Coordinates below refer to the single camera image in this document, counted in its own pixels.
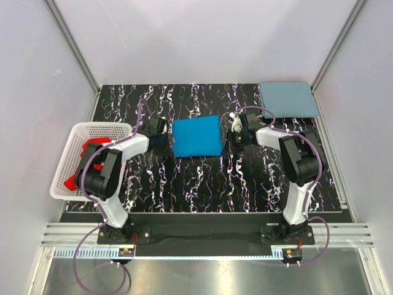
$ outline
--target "light blue towel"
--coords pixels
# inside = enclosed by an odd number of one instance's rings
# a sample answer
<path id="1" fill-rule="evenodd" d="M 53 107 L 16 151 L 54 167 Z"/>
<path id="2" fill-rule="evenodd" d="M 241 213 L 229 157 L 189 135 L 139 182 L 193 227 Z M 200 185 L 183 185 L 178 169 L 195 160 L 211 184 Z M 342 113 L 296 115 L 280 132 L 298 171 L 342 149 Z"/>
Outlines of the light blue towel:
<path id="1" fill-rule="evenodd" d="M 262 82 L 260 100 L 277 118 L 315 118 L 319 115 L 307 82 Z M 263 116 L 271 118 L 268 112 L 263 112 Z"/>

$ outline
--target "red cloth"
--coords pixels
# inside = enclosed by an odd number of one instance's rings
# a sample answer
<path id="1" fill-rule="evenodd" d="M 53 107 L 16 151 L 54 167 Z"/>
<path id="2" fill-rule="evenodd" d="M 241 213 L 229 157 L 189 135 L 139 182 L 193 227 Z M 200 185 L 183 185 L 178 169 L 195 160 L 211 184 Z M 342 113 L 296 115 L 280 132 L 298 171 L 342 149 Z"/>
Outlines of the red cloth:
<path id="1" fill-rule="evenodd" d="M 80 154 L 81 157 L 83 157 L 86 147 L 89 143 L 99 143 L 99 144 L 103 144 L 103 143 L 110 143 L 111 139 L 108 137 L 100 137 L 100 138 L 91 138 L 88 141 L 85 142 L 85 144 L 82 146 L 83 151 Z M 97 169 L 99 171 L 101 171 L 103 169 L 103 165 L 101 164 L 94 164 L 94 169 Z M 64 185 L 71 191 L 73 192 L 74 190 L 78 189 L 79 187 L 77 187 L 74 183 L 75 180 L 75 174 L 72 175 L 70 178 L 68 178 L 65 182 Z"/>

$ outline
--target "white plastic basket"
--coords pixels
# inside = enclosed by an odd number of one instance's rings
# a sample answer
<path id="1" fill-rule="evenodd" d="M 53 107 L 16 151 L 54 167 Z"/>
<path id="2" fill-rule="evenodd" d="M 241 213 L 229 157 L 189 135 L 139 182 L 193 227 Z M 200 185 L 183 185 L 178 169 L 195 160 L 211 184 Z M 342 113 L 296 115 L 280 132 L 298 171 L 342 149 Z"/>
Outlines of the white plastic basket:
<path id="1" fill-rule="evenodd" d="M 126 123 L 87 122 L 75 125 L 71 130 L 66 147 L 61 155 L 60 163 L 57 166 L 55 177 L 50 186 L 50 195 L 55 199 L 66 201 L 88 201 L 80 189 L 71 192 L 64 185 L 64 182 L 75 173 L 79 165 L 81 160 L 80 153 L 84 143 L 90 138 L 97 137 L 109 137 L 111 140 L 119 140 L 130 135 L 131 132 L 132 127 Z M 125 165 L 122 165 L 117 193 L 119 193 L 123 181 L 124 170 Z"/>

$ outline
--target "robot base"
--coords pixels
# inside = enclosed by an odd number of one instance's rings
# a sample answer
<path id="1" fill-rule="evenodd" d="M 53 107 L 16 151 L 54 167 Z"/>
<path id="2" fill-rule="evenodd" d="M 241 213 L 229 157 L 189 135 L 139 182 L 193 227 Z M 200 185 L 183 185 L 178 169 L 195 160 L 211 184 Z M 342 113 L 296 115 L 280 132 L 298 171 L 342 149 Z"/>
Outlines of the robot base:
<path id="1" fill-rule="evenodd" d="M 298 234 L 288 235 L 286 238 L 273 238 L 269 236 L 270 233 L 274 232 L 278 226 L 260 226 L 260 243 L 265 246 L 271 245 L 299 245 L 299 238 L 302 238 L 302 245 L 315 245 L 313 228 L 307 226 L 304 232 Z"/>
<path id="2" fill-rule="evenodd" d="M 147 224 L 126 223 L 123 229 L 116 229 L 111 226 L 104 226 L 99 229 L 97 244 L 102 245 L 124 245 L 133 244 L 147 245 L 150 243 L 152 227 Z M 137 241 L 134 241 L 132 234 L 136 234 Z"/>

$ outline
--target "black mounting plate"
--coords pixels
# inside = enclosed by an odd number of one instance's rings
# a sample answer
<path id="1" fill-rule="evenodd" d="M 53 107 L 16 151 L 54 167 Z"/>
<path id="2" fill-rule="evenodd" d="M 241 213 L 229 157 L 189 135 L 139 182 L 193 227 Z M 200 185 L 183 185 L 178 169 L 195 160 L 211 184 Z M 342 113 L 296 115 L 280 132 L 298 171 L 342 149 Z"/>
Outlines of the black mounting plate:
<path id="1" fill-rule="evenodd" d="M 134 224 L 133 232 L 136 233 L 138 237 L 137 245 L 148 245 L 150 243 L 150 238 L 152 236 L 152 227 L 148 224 Z M 133 239 L 130 238 L 126 242 L 120 242 L 112 237 L 107 237 L 105 235 L 105 229 L 102 227 L 98 232 L 97 244 L 100 245 L 130 245 L 133 244 Z"/>
<path id="2" fill-rule="evenodd" d="M 260 226 L 259 231 L 270 233 L 272 229 L 277 226 Z M 297 246 L 299 244 L 299 238 L 302 238 L 303 245 L 315 245 L 314 239 L 314 232 L 311 226 L 307 226 L 305 232 L 301 233 L 300 235 L 296 235 L 294 237 L 288 238 L 286 240 L 282 240 L 278 238 L 277 240 L 272 240 L 264 236 L 263 234 L 260 235 L 260 243 L 264 246 L 271 246 L 271 245 L 293 245 Z"/>

